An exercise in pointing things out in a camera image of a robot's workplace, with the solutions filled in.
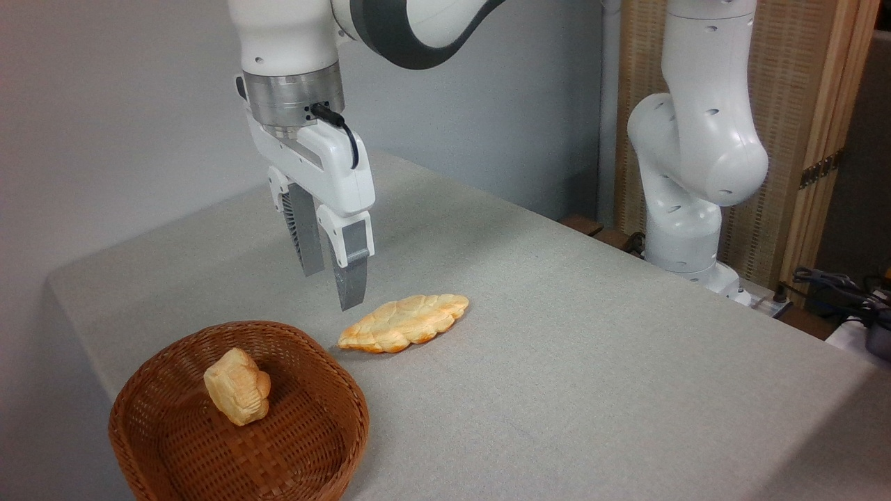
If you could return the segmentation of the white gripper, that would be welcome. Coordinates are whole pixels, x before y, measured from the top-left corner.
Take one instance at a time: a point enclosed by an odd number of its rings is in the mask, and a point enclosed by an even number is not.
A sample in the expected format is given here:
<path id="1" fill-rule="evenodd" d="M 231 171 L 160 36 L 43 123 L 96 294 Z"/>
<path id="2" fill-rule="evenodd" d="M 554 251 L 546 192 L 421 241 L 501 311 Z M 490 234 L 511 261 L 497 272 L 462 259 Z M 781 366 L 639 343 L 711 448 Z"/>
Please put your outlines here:
<path id="1" fill-rule="evenodd" d="M 330 241 L 341 310 L 365 301 L 368 260 L 375 254 L 370 213 L 376 200 L 368 153 L 337 127 L 265 127 L 247 113 L 255 148 L 273 167 L 267 179 L 305 276 L 325 270 L 318 222 Z M 322 203 L 315 213 L 314 197 Z"/>

